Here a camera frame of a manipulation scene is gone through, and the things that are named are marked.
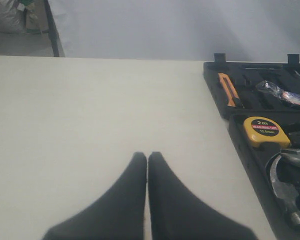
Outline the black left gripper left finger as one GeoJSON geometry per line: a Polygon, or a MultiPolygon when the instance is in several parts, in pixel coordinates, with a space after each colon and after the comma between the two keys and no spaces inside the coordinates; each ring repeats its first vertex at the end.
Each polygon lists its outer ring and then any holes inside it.
{"type": "Polygon", "coordinates": [[[135,152],[116,182],[93,204],[51,227],[45,240],[142,240],[147,158],[135,152]]]}

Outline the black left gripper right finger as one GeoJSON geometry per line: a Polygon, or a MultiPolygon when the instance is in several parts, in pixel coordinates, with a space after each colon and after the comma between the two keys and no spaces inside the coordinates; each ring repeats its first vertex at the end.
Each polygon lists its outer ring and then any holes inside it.
{"type": "Polygon", "coordinates": [[[255,240],[248,227],[195,196],[161,152],[148,158],[148,201],[154,240],[255,240]]]}

